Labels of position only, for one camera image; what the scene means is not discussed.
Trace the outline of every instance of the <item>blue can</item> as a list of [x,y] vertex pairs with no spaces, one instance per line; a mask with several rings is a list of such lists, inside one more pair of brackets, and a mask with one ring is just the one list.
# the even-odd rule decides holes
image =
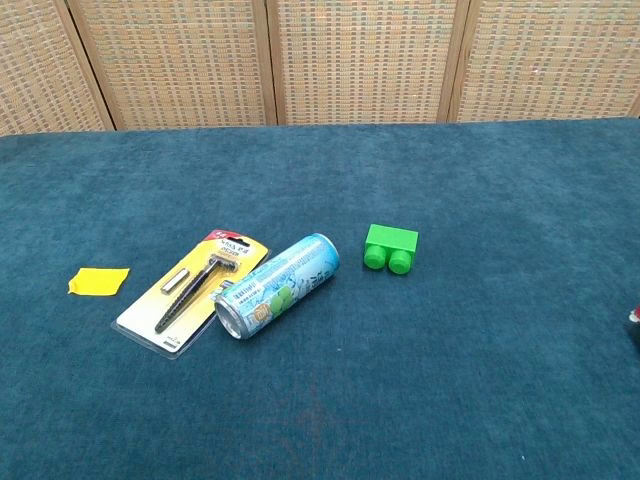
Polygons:
[[331,240],[319,233],[309,235],[220,293],[215,300],[218,319],[233,337],[249,338],[339,266]]

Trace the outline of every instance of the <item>red label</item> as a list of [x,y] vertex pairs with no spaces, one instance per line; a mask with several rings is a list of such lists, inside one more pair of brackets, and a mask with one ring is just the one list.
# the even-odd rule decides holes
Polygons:
[[215,240],[216,238],[241,237],[239,233],[229,232],[227,230],[214,230],[205,237],[205,240]]

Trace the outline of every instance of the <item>green lego block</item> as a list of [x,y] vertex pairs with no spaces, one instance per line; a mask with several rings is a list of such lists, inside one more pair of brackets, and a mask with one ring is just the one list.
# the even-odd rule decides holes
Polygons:
[[364,263],[374,270],[389,263],[393,273],[411,270],[418,246],[418,232],[371,224],[364,244]]

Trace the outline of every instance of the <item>yellow paper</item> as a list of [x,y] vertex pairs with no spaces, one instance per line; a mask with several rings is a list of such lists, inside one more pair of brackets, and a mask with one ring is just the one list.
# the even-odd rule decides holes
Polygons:
[[129,275],[128,268],[81,268],[69,280],[69,293],[76,295],[115,295]]

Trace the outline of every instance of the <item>woven panel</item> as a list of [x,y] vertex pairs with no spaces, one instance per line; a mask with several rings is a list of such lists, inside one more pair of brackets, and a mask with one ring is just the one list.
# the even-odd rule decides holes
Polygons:
[[482,2],[457,119],[626,115],[640,92],[640,2]]
[[70,3],[118,128],[265,123],[251,1]]
[[51,0],[0,2],[0,135],[104,130]]
[[275,3],[286,123],[435,121],[455,0]]

